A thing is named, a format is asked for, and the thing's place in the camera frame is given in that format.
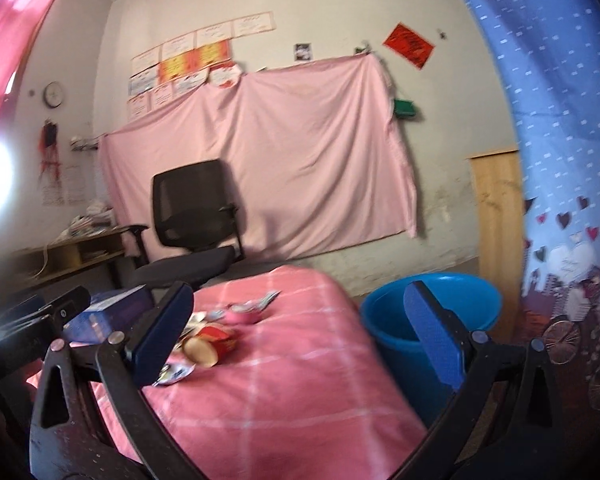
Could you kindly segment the green hanging basket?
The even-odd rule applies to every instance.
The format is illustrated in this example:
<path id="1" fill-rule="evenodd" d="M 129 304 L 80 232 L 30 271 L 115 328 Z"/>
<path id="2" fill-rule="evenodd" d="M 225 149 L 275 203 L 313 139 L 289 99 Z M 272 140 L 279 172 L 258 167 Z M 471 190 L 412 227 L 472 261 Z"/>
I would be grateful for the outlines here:
<path id="1" fill-rule="evenodd" d="M 417 116 L 416 106 L 412 101 L 394 99 L 393 114 L 401 120 L 412 120 Z"/>

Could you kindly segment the round wall clock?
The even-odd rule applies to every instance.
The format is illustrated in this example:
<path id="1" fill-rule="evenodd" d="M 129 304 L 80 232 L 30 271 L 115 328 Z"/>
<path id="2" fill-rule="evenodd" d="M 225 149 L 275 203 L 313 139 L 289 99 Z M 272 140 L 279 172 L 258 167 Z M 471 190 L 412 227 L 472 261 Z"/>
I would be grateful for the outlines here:
<path id="1" fill-rule="evenodd" d="M 50 110 L 56 110 L 65 101 L 65 89 L 59 81 L 50 81 L 43 89 L 43 103 Z"/>

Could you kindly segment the red paper cup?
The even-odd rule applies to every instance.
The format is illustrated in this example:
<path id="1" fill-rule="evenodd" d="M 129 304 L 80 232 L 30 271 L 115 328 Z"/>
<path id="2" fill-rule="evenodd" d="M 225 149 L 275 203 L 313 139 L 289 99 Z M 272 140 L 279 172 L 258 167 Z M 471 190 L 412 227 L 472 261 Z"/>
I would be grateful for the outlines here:
<path id="1" fill-rule="evenodd" d="M 222 362 L 237 344 L 237 334 L 220 324 L 207 324 L 187 335 L 182 351 L 189 361 L 202 367 L 214 367 Z"/>

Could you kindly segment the blue plastic bucket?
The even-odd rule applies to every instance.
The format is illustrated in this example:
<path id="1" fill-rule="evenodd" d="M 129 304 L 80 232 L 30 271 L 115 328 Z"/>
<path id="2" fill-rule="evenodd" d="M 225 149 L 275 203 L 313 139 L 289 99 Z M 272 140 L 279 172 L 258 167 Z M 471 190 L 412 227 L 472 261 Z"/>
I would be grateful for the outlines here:
<path id="1" fill-rule="evenodd" d="M 502 296 L 489 282 L 461 273 L 422 273 L 400 278 L 371 292 L 361 315 L 385 366 L 420 420 L 431 426 L 452 394 L 432 368 L 403 307 L 407 285 L 423 282 L 442 307 L 453 311 L 465 327 L 490 330 L 500 317 Z"/>

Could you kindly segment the pink wall sheet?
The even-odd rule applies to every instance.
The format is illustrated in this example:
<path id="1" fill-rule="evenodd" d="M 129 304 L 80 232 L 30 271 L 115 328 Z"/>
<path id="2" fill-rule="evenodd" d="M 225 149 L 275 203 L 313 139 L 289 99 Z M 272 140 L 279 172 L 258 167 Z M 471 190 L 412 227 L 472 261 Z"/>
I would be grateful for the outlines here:
<path id="1" fill-rule="evenodd" d="M 217 159 L 246 253 L 297 259 L 417 233 L 417 190 L 371 54 L 204 84 L 99 140 L 110 202 L 124 223 L 151 219 L 160 172 Z"/>

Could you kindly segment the wooden cabinet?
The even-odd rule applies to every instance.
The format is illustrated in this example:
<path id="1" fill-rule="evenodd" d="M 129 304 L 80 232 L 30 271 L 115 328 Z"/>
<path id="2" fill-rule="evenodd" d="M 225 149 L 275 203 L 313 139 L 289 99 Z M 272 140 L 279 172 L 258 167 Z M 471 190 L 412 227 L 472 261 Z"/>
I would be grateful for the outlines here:
<path id="1" fill-rule="evenodd" d="M 479 275 L 502 296 L 492 337 L 513 337 L 524 270 L 524 194 L 516 148 L 471 156 L 478 214 Z"/>

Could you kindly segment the blue cardboard box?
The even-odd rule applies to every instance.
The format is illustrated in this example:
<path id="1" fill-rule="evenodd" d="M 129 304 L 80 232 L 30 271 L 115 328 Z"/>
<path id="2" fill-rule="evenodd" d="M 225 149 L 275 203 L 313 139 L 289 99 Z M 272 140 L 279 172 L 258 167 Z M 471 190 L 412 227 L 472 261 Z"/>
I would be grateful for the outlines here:
<path id="1" fill-rule="evenodd" d="M 126 333 L 147 311 L 155 307 L 145 286 L 96 294 L 88 308 L 68 322 L 62 336 L 78 344 L 100 344 L 117 330 Z"/>

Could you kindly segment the blue cartoon curtain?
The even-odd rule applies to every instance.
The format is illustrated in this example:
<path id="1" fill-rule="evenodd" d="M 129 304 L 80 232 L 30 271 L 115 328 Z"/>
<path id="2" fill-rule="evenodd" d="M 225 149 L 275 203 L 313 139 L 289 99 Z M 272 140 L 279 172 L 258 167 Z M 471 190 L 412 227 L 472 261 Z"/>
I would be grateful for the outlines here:
<path id="1" fill-rule="evenodd" d="M 600 429 L 600 0 L 465 0 L 501 76 L 524 191 L 514 336 L 545 344 L 567 437 Z"/>

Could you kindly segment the white long wrapper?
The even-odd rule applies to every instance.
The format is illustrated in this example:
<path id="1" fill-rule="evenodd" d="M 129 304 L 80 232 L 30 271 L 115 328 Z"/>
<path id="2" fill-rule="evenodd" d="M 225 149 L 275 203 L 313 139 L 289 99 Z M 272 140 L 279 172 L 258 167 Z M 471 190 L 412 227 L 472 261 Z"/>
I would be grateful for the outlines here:
<path id="1" fill-rule="evenodd" d="M 228 310 L 236 313 L 263 312 L 279 295 L 279 290 L 271 290 L 259 299 L 247 300 L 241 304 L 230 304 Z"/>

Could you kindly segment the wooden desk shelf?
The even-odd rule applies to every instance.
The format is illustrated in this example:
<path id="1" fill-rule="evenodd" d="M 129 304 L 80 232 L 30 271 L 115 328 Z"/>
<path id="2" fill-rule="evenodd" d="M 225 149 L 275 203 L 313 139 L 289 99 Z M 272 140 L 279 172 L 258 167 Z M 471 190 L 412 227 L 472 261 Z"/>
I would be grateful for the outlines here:
<path id="1" fill-rule="evenodd" d="M 116 262 L 125 256 L 123 235 L 128 233 L 128 228 L 114 228 L 93 235 L 70 237 L 15 252 L 9 263 L 21 290 L 40 289 L 99 266 L 106 266 L 108 274 L 117 281 Z"/>

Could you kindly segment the small dark photo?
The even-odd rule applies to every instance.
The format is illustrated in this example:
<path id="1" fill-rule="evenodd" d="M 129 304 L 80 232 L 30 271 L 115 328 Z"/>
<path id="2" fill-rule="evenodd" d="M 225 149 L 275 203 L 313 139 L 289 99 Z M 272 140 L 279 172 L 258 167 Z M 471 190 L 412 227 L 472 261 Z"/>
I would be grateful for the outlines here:
<path id="1" fill-rule="evenodd" d="M 294 45 L 294 60 L 296 62 L 310 62 L 313 60 L 312 47 L 310 44 Z"/>

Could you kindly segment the wall certificates group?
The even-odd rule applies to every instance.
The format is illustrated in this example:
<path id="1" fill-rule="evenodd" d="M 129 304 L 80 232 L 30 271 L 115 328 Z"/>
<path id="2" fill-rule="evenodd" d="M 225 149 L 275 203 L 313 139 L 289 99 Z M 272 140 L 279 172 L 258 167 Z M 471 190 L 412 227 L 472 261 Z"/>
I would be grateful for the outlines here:
<path id="1" fill-rule="evenodd" d="M 126 109 L 134 122 L 205 84 L 212 70 L 232 60 L 234 39 L 276 29 L 271 12 L 186 32 L 132 57 Z"/>

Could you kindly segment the black office chair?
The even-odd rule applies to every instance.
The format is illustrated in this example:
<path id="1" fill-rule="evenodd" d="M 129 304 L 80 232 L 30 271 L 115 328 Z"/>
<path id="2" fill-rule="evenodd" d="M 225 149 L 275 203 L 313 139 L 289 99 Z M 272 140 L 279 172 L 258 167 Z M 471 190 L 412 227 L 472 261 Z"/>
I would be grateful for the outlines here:
<path id="1" fill-rule="evenodd" d="M 143 224 L 133 224 L 143 264 L 132 277 L 135 285 L 168 288 L 183 282 L 201 288 L 245 258 L 240 237 L 238 207 L 230 200 L 222 160 L 181 166 L 151 181 L 152 228 L 159 243 L 181 248 L 184 255 L 148 260 L 143 241 Z"/>

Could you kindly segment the wall calendar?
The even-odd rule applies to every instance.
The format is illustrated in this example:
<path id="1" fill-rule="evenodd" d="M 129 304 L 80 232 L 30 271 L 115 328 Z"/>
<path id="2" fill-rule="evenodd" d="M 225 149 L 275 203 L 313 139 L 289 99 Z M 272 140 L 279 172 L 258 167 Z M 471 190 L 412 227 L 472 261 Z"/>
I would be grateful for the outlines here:
<path id="1" fill-rule="evenodd" d="M 72 206 L 86 202 L 86 180 L 78 165 L 47 167 L 38 178 L 43 206 Z"/>

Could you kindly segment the blue snack wrapper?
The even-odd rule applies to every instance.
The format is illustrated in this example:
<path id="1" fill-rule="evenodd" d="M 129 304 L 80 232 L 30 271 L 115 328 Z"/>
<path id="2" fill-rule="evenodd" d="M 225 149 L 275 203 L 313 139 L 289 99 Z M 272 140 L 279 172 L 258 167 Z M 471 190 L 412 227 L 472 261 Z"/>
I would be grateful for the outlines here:
<path id="1" fill-rule="evenodd" d="M 154 387 L 169 387 L 181 382 L 193 374 L 195 365 L 182 361 L 168 361 L 163 365 L 156 380 L 152 383 Z"/>

